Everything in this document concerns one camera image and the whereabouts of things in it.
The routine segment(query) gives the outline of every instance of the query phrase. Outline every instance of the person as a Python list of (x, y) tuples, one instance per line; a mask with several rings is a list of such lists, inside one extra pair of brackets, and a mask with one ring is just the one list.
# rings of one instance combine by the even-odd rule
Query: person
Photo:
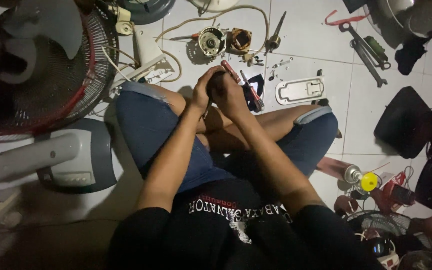
[[(253, 115), (229, 73), (191, 100), (127, 82), (117, 119), (144, 179), (114, 232), (110, 269), (381, 269), (308, 180), (331, 146), (329, 107)], [(215, 165), (211, 152), (230, 153)]]

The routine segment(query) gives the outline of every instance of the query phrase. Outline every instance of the screwdriver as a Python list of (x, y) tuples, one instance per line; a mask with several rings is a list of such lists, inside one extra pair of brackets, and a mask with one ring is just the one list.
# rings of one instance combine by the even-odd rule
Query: screwdriver
[(199, 37), (199, 33), (196, 33), (196, 34), (192, 34), (192, 35), (172, 37), (169, 40), (188, 40), (188, 39), (196, 39), (198, 37)]
[(263, 100), (259, 97), (258, 93), (256, 93), (255, 88), (251, 84), (249, 84), (248, 79), (246, 78), (246, 75), (244, 74), (243, 70), (240, 70), (239, 72), (241, 73), (241, 77), (243, 77), (244, 83), (246, 83), (251, 89), (251, 93), (254, 98), (254, 103), (256, 104), (256, 108), (260, 112), (264, 111), (265, 104), (263, 103)]

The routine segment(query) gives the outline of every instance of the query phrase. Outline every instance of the black t-shirt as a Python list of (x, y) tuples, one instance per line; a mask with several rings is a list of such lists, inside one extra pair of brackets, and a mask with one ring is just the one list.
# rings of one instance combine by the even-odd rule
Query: black t-shirt
[(383, 269), (333, 211), (290, 216), (245, 180), (180, 193), (172, 212), (141, 209), (114, 232), (110, 269)]

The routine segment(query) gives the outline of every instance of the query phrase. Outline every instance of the white cable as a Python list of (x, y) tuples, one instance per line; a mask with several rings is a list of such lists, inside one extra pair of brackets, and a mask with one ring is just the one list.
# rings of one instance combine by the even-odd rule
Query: white cable
[(103, 50), (103, 53), (104, 53), (104, 55), (106, 56), (106, 58), (107, 58), (107, 60), (111, 63), (111, 65), (113, 65), (113, 67), (117, 70), (117, 72), (119, 73), (119, 74), (121, 74), (121, 76), (123, 76), (128, 82), (131, 82), (131, 80), (126, 76), (126, 75), (124, 75), (122, 72), (121, 72), (121, 70), (118, 68), (118, 66), (113, 62), (113, 60), (110, 58), (110, 56), (108, 55), (108, 53), (106, 52), (106, 49), (103, 47), (103, 46), (101, 46), (101, 49)]

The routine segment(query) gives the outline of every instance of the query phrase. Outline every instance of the wrench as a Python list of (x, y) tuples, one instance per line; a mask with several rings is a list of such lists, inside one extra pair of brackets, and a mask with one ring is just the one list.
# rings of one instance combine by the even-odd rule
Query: wrench
[(356, 33), (356, 30), (354, 30), (353, 26), (349, 22), (344, 22), (339, 25), (339, 30), (341, 32), (349, 31), (351, 35), (353, 36), (354, 40), (356, 40), (363, 48), (369, 52), (369, 54), (376, 60), (378, 65), (376, 67), (381, 68), (381, 70), (387, 70), (391, 68), (391, 63), (385, 62), (383, 59), (379, 57), (379, 55), (371, 48), (371, 46), (368, 45), (366, 40), (364, 40), (358, 33)]
[(359, 58), (363, 61), (364, 65), (368, 68), (369, 73), (376, 79), (376, 82), (378, 83), (378, 88), (381, 88), (383, 84), (387, 85), (388, 81), (386, 79), (382, 79), (378, 72), (376, 71), (375, 67), (373, 66), (373, 63), (371, 63), (371, 60), (369, 59), (368, 55), (364, 51), (362, 45), (355, 39), (351, 40), (351, 47), (354, 48), (354, 50), (359, 55)]

